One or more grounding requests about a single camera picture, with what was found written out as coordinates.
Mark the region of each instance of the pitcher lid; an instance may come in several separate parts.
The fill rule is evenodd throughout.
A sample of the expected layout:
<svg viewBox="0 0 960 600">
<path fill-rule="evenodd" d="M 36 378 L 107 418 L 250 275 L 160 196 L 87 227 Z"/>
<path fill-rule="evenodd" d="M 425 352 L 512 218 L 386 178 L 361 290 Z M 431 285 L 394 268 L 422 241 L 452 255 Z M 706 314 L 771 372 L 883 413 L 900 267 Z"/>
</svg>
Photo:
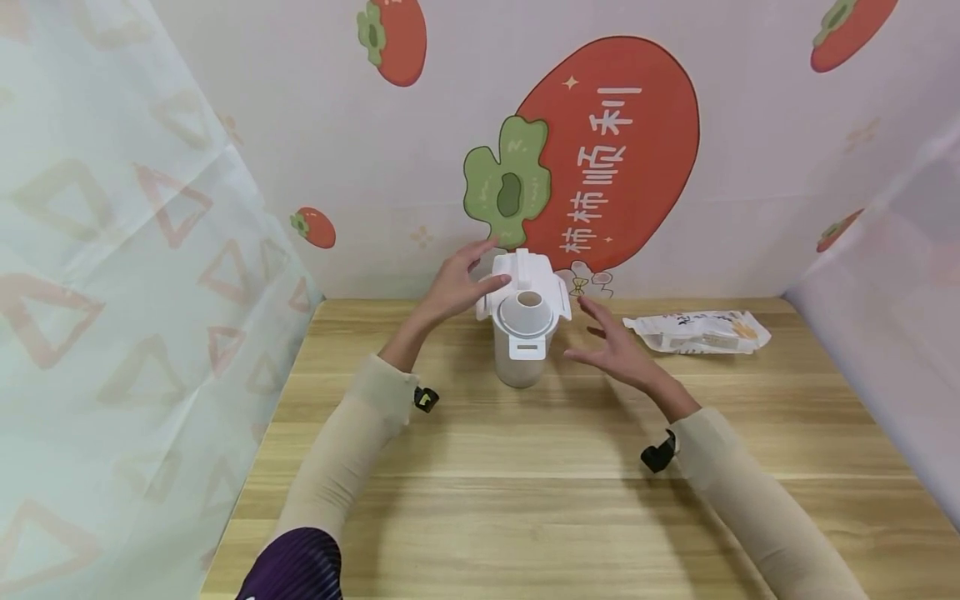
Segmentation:
<svg viewBox="0 0 960 600">
<path fill-rule="evenodd" d="M 506 298 L 514 298 L 525 290 L 537 292 L 555 315 L 570 320 L 570 296 L 566 292 L 566 283 L 553 272 L 545 254 L 532 254 L 525 248 L 500 254 L 493 259 L 492 274 L 509 275 L 511 281 L 477 301 L 477 321 L 492 315 Z"/>
</svg>

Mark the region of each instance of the white pitcher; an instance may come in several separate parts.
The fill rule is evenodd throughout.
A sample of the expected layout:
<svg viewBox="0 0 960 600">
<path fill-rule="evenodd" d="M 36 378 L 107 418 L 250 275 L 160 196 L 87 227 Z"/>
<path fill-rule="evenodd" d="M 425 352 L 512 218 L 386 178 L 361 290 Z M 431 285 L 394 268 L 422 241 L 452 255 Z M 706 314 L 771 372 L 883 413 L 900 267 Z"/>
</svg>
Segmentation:
<svg viewBox="0 0 960 600">
<path fill-rule="evenodd" d="M 512 280 L 477 302 L 477 319 L 492 317 L 493 359 L 500 381 L 528 388 L 543 375 L 560 317 L 570 319 L 566 284 L 553 273 L 549 258 L 523 248 L 497 256 L 492 273 L 508 274 Z"/>
</svg>

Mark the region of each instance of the purple striped clothing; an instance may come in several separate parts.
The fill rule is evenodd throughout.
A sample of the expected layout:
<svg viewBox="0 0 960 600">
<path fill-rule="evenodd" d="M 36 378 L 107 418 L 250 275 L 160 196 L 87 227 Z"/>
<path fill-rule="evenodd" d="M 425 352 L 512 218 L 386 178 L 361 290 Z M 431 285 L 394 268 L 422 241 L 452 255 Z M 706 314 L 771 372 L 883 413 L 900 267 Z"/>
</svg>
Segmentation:
<svg viewBox="0 0 960 600">
<path fill-rule="evenodd" d="M 340 547 L 326 531 L 288 531 L 260 553 L 237 600 L 343 600 Z"/>
</svg>

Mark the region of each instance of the person's left hand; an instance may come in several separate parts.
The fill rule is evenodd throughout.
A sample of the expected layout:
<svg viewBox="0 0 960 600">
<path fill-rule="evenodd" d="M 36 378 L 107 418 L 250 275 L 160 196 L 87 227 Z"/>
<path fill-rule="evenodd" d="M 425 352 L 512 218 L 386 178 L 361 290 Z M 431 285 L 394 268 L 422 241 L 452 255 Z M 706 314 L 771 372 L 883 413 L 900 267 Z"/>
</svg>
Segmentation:
<svg viewBox="0 0 960 600">
<path fill-rule="evenodd" d="M 444 261 L 430 289 L 414 310 L 414 315 L 426 324 L 435 326 L 459 315 L 490 292 L 510 283 L 509 275 L 490 276 L 480 281 L 470 279 L 469 273 L 480 262 L 484 252 L 496 246 L 496 237 L 463 246 Z"/>
</svg>

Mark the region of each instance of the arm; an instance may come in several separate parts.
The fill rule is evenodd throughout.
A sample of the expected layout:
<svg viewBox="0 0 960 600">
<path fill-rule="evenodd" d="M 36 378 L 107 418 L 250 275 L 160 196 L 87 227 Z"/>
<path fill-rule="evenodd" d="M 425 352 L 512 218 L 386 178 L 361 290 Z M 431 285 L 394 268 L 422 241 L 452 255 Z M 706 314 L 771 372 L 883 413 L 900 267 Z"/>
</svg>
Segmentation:
<svg viewBox="0 0 960 600">
<path fill-rule="evenodd" d="M 301 527 L 315 527 L 340 542 L 349 511 L 380 450 L 409 421 L 419 382 L 412 371 L 427 336 L 510 281 L 508 276 L 480 282 L 469 278 L 469 271 L 495 243 L 495 239 L 475 242 L 450 256 L 410 317 L 379 354 L 366 359 L 300 464 L 267 545 Z"/>
<path fill-rule="evenodd" d="M 596 351 L 568 350 L 648 395 L 677 436 L 677 459 L 686 481 L 740 542 L 781 600 L 867 600 L 843 558 L 804 509 L 766 475 L 727 421 L 702 409 L 684 386 L 651 360 L 603 306 L 581 297 L 600 323 L 591 333 L 606 340 Z"/>
</svg>

